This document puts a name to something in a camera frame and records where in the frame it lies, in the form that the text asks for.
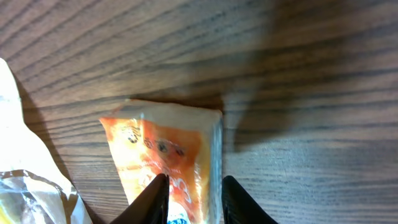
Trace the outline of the orange tissue packet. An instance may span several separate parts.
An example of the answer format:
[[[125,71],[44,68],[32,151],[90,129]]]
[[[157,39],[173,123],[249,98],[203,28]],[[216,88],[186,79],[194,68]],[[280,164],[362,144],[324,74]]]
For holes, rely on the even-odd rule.
[[[220,222],[221,111],[129,100],[99,121],[128,203],[165,174],[169,223]]]

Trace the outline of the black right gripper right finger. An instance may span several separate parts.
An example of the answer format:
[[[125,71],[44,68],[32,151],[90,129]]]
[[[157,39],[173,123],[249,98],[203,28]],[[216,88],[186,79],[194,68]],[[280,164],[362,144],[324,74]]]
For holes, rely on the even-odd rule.
[[[277,224],[231,175],[222,181],[225,224]]]

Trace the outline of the beige snack pouch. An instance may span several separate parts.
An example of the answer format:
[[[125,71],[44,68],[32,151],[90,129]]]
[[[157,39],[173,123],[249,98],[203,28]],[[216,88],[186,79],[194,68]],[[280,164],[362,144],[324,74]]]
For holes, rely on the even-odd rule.
[[[76,188],[24,122],[14,76],[1,60],[1,223],[91,223]]]

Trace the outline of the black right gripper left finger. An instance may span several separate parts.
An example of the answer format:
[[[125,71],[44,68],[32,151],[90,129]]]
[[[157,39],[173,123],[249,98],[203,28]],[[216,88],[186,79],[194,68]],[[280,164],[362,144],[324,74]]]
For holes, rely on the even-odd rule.
[[[111,224],[166,224],[169,187],[169,176],[158,174]]]

